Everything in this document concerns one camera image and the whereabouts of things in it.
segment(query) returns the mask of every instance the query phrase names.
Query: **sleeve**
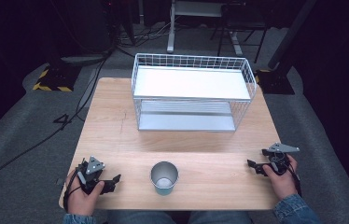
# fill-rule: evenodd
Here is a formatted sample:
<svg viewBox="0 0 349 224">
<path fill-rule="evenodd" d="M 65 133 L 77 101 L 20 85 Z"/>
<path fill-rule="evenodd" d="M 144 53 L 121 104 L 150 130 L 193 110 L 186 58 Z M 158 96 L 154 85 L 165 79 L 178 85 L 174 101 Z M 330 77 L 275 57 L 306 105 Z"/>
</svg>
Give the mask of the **sleeve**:
<svg viewBox="0 0 349 224">
<path fill-rule="evenodd" d="M 66 214 L 63 217 L 63 224 L 96 224 L 96 219 L 95 217 Z"/>
<path fill-rule="evenodd" d="M 280 201 L 274 213 L 281 224 L 289 223 L 321 223 L 316 213 L 298 194 L 290 195 Z"/>
</svg>

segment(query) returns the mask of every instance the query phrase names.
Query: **black cable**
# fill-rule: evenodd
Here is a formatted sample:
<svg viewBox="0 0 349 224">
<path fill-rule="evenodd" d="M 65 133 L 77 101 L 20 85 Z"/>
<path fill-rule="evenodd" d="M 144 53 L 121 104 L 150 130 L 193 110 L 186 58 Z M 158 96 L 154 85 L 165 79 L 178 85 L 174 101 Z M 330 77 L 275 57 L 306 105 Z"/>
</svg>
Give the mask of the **black cable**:
<svg viewBox="0 0 349 224">
<path fill-rule="evenodd" d="M 76 175 L 78 173 L 78 169 L 76 168 L 75 172 L 73 173 L 72 177 L 70 178 L 70 181 L 69 183 L 67 184 L 67 187 L 66 187 L 66 191 L 64 192 L 64 195 L 63 195 L 63 208 L 64 208 L 64 211 L 67 212 L 67 208 L 68 208 L 68 199 L 70 197 L 70 194 L 72 194 L 75 190 L 72 190 L 70 193 L 69 193 L 69 190 L 71 189 L 71 186 L 73 185 L 73 181 L 75 180 L 76 178 Z"/>
<path fill-rule="evenodd" d="M 96 57 L 96 55 L 80 55 L 77 57 Z M 82 61 L 77 61 L 77 62 L 68 62 L 64 59 L 62 59 L 66 64 L 70 65 L 70 66 L 77 66 L 77 67 L 83 67 L 83 66 L 88 66 L 88 65 L 92 65 L 95 63 L 100 63 L 103 59 L 105 58 L 105 55 L 102 55 L 99 58 L 96 59 L 89 59 L 89 60 L 82 60 Z"/>
<path fill-rule="evenodd" d="M 107 61 L 109 55 L 108 54 L 107 57 L 105 57 L 105 59 L 102 61 L 102 63 L 99 66 L 99 70 L 98 70 L 98 74 L 100 73 L 100 71 L 102 70 L 103 64 L 105 64 L 105 61 Z M 94 89 L 94 87 L 96 86 L 97 83 L 97 79 L 95 79 L 94 83 L 93 83 L 93 87 L 92 89 Z M 28 149 L 24 150 L 22 153 L 20 153 L 19 155 L 17 155 L 16 157 L 14 157 L 13 159 L 7 161 L 6 163 L 4 163 L 3 165 L 0 166 L 0 171 L 2 169 L 4 169 L 6 166 L 10 165 L 13 161 L 15 161 L 16 159 L 18 159 L 19 157 L 23 156 L 24 154 L 32 151 L 33 149 L 35 149 L 36 147 L 41 146 L 43 143 L 47 142 L 51 137 L 53 137 L 55 134 L 57 134 L 59 131 L 61 131 L 67 124 L 69 124 L 77 115 L 78 113 L 85 107 L 85 105 L 87 104 L 87 102 L 90 100 L 92 95 L 92 91 L 90 92 L 90 95 L 88 96 L 87 100 L 84 102 L 84 104 L 82 105 L 81 108 L 79 108 L 79 110 L 75 113 L 75 115 L 73 115 L 68 121 L 66 121 L 60 128 L 58 128 L 55 132 L 53 132 L 52 134 L 50 134 L 49 136 L 47 136 L 46 138 L 44 138 L 42 141 L 40 141 L 39 143 L 35 144 L 32 147 L 29 147 Z"/>
<path fill-rule="evenodd" d="M 279 151 L 279 152 L 273 152 L 273 155 L 274 155 L 275 158 L 277 158 L 278 161 L 282 161 L 282 160 L 285 159 L 286 153 Z"/>
<path fill-rule="evenodd" d="M 70 197 L 70 195 L 74 192 L 74 191 L 76 191 L 76 190 L 78 190 L 78 189 L 81 189 L 81 186 L 78 186 L 78 188 L 75 188 L 75 189 L 73 189 L 72 191 L 70 191 L 70 193 L 68 194 L 69 195 L 69 197 Z"/>
<path fill-rule="evenodd" d="M 302 197 L 302 192 L 301 192 L 301 189 L 300 189 L 300 176 L 296 174 L 295 170 L 294 170 L 294 167 L 289 164 L 287 166 L 287 170 L 291 173 L 291 175 L 293 176 L 293 179 L 294 179 L 294 182 L 295 182 L 295 186 L 296 186 L 296 190 L 297 190 L 297 193 Z"/>
<path fill-rule="evenodd" d="M 117 47 L 117 49 L 118 49 L 121 53 L 126 54 L 126 55 L 128 55 L 128 56 L 130 56 L 130 57 L 132 57 L 132 58 L 135 58 L 135 57 L 136 57 L 136 56 L 132 55 L 131 53 L 129 53 L 129 52 L 127 52 L 127 51 L 125 51 L 125 50 L 123 50 L 123 49 L 121 49 L 121 48 L 119 48 L 119 47 Z"/>
<path fill-rule="evenodd" d="M 168 35 L 169 34 L 169 30 L 170 30 L 170 27 L 169 27 L 170 23 L 168 24 L 165 24 L 164 26 L 162 26 L 161 28 L 156 28 L 154 31 L 152 31 L 152 28 L 149 28 L 149 31 L 146 33 L 146 34 L 143 34 L 143 32 L 145 31 L 145 29 L 143 29 L 141 32 L 140 32 L 140 36 L 139 35 L 136 35 L 136 36 L 139 36 L 138 38 L 136 38 L 136 43 L 135 45 L 134 44 L 124 44 L 122 43 L 121 41 L 119 41 L 119 45 L 123 48 L 133 48 L 133 47 L 140 47 L 142 46 L 143 44 L 145 44 L 148 40 L 156 40 L 156 39 L 159 39 L 161 37 L 163 37 L 164 35 Z"/>
<path fill-rule="evenodd" d="M 96 69 L 95 69 L 95 75 L 94 75 L 94 77 L 91 79 L 91 81 L 88 83 L 87 88 L 85 88 L 84 92 L 82 93 L 82 96 L 84 96 L 85 92 L 87 91 L 88 87 L 89 87 L 90 84 L 93 82 L 93 80 L 97 80 L 97 79 L 98 79 L 98 76 L 99 76 L 99 73 L 100 73 L 99 67 L 102 67 L 103 64 L 104 64 L 104 62 L 101 62 L 101 63 L 99 63 L 98 66 L 96 67 Z M 88 99 L 87 99 L 86 102 L 88 102 L 88 100 L 90 99 L 90 97 L 91 97 L 91 95 L 92 95 L 92 93 L 93 93 L 93 89 L 94 89 L 94 86 L 91 88 L 90 95 L 88 96 Z M 79 98 L 79 101 L 78 101 L 78 103 L 77 103 L 76 112 L 77 112 L 78 109 L 79 109 L 78 106 L 79 106 L 79 104 L 81 103 L 82 96 L 81 96 L 81 98 Z M 77 114 L 77 117 L 78 117 L 81 121 L 85 122 L 85 120 L 82 119 L 78 114 Z"/>
</svg>

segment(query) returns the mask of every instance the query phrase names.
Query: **white wire basket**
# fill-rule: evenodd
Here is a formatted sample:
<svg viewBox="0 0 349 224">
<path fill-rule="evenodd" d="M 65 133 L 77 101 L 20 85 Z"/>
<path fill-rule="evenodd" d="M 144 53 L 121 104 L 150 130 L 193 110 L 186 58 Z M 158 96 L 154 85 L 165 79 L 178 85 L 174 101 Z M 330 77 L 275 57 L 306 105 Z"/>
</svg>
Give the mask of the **white wire basket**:
<svg viewBox="0 0 349 224">
<path fill-rule="evenodd" d="M 256 86 L 245 58 L 136 54 L 138 130 L 234 132 Z"/>
</svg>

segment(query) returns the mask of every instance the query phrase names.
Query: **metal cup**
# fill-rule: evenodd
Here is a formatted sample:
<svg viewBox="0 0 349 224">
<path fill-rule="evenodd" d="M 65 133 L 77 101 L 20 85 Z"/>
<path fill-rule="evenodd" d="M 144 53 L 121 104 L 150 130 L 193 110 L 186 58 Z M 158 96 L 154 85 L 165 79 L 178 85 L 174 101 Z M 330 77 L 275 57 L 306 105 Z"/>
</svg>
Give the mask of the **metal cup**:
<svg viewBox="0 0 349 224">
<path fill-rule="evenodd" d="M 170 194 L 177 180 L 177 168 L 168 161 L 160 161 L 151 169 L 151 181 L 160 195 Z"/>
</svg>

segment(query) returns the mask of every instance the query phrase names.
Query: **human hand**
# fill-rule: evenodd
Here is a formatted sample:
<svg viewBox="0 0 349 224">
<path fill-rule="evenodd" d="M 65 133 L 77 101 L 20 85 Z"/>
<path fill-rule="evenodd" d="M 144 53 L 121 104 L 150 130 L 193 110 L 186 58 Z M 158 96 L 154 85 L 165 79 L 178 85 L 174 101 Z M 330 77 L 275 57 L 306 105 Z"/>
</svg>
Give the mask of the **human hand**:
<svg viewBox="0 0 349 224">
<path fill-rule="evenodd" d="M 70 179 L 75 171 L 72 171 L 66 178 L 66 186 L 69 185 Z M 103 187 L 105 186 L 104 181 L 100 181 L 90 195 L 86 194 L 81 188 L 78 180 L 78 176 L 73 180 L 72 186 L 69 192 L 70 194 L 67 201 L 67 212 L 69 214 L 86 216 L 90 217 L 93 214 L 93 210 L 95 209 L 96 201 L 100 193 L 102 192 Z"/>
<path fill-rule="evenodd" d="M 287 156 L 295 173 L 297 170 L 297 162 L 290 155 L 287 154 Z M 283 175 L 277 175 L 269 165 L 263 165 L 262 169 L 264 169 L 265 173 L 270 178 L 273 190 L 280 200 L 297 193 L 293 176 L 288 170 Z"/>
</svg>

